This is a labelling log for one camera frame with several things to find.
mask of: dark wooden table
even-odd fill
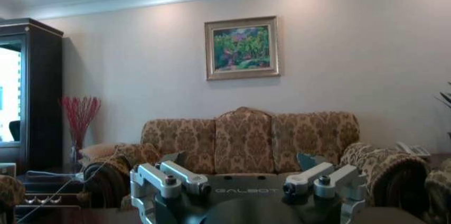
[[[142,224],[137,210],[119,211],[118,209],[58,209],[53,214],[21,224]],[[425,224],[408,212],[397,208],[366,208],[358,214],[354,224]]]
[[[57,209],[46,216],[19,224],[142,224],[137,210],[107,209]]]
[[[50,170],[50,172],[74,173],[73,170],[67,169],[54,169]],[[34,216],[47,215],[58,208],[81,209],[91,207],[91,198],[79,196],[85,187],[83,182],[70,182],[70,177],[33,177],[25,174],[18,176],[18,180],[26,187],[26,198],[23,203],[17,206],[15,211],[15,215],[19,219],[38,207],[39,209],[31,214],[31,218],[34,218]],[[65,189],[54,196],[67,182],[70,183]]]

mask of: glass vase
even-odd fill
[[[73,165],[79,166],[79,160],[82,159],[81,150],[83,149],[85,134],[73,134],[73,147],[71,147],[71,160]]]

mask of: sofa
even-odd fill
[[[432,205],[426,220],[429,223],[451,222],[451,158],[433,170],[425,183]]]
[[[15,206],[25,200],[26,188],[19,180],[0,175],[0,224],[15,223]]]
[[[121,207],[134,165],[179,151],[186,151],[191,171],[215,175],[285,175],[302,171],[298,153],[322,155],[369,174],[371,206],[399,207],[416,215],[429,207],[417,203],[428,202],[425,161],[362,143],[357,116],[347,112],[270,114],[242,107],[215,119],[155,119],[145,125],[141,144],[125,147],[130,150],[115,157],[93,158],[86,164],[85,176],[93,177],[86,189],[99,207]]]

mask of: mirror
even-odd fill
[[[0,39],[0,142],[21,141],[22,42]]]

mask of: painting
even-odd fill
[[[206,23],[207,80],[279,76],[278,18]]]

